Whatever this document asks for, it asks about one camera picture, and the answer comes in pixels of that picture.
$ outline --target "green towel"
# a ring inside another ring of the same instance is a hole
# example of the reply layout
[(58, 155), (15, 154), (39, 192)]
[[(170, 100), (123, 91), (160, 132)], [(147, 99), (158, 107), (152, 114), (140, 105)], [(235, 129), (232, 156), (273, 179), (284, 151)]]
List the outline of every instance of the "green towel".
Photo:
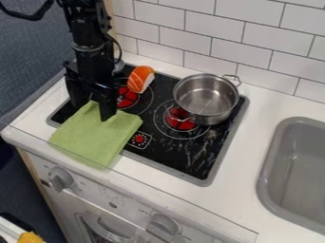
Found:
[(81, 163), (104, 169), (142, 123), (140, 117), (123, 111), (101, 122), (99, 105), (89, 102), (52, 134), (49, 143)]

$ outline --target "silver pot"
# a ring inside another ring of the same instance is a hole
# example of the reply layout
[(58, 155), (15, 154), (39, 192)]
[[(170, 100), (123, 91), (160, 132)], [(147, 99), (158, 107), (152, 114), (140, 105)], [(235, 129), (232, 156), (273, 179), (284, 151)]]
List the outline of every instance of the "silver pot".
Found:
[[(239, 81), (233, 85), (227, 78)], [(241, 80), (236, 75), (217, 76), (197, 74), (179, 81), (173, 91), (177, 105), (189, 113), (184, 120), (172, 118), (178, 122), (192, 120), (200, 125), (215, 125), (225, 121), (239, 102), (237, 87)]]

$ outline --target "red burner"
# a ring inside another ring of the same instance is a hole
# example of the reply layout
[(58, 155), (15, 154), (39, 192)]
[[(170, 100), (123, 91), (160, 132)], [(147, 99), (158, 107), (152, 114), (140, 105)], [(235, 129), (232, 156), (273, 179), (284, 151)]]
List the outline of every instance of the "red burner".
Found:
[(126, 109), (132, 106), (138, 99), (139, 95), (128, 89), (126, 86), (122, 86), (119, 89), (120, 97), (118, 99), (118, 108)]
[(180, 130), (180, 131), (187, 131), (192, 130), (193, 128), (197, 127), (197, 125), (192, 121), (192, 119), (189, 119), (187, 121), (177, 121), (175, 119), (179, 120), (186, 120), (188, 118), (189, 114), (187, 111), (180, 109), (178, 107), (172, 107), (169, 108), (169, 114), (166, 114), (166, 122), (167, 124), (174, 129)]

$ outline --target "control knob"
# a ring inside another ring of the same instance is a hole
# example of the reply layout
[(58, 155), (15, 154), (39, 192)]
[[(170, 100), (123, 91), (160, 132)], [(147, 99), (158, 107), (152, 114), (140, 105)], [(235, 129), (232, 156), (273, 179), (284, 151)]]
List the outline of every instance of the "control knob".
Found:
[(52, 183), (54, 190), (58, 193), (61, 193), (73, 183), (73, 177), (71, 174), (60, 167), (54, 167), (49, 170), (48, 180)]
[(186, 243), (179, 226), (165, 215), (153, 215), (146, 230), (166, 243)]

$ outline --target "gray sink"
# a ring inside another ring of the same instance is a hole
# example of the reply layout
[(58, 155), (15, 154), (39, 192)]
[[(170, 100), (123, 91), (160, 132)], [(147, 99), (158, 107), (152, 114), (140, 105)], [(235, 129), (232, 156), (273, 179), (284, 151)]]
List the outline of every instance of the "gray sink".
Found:
[(281, 122), (257, 189), (274, 215), (325, 234), (325, 123), (306, 118)]

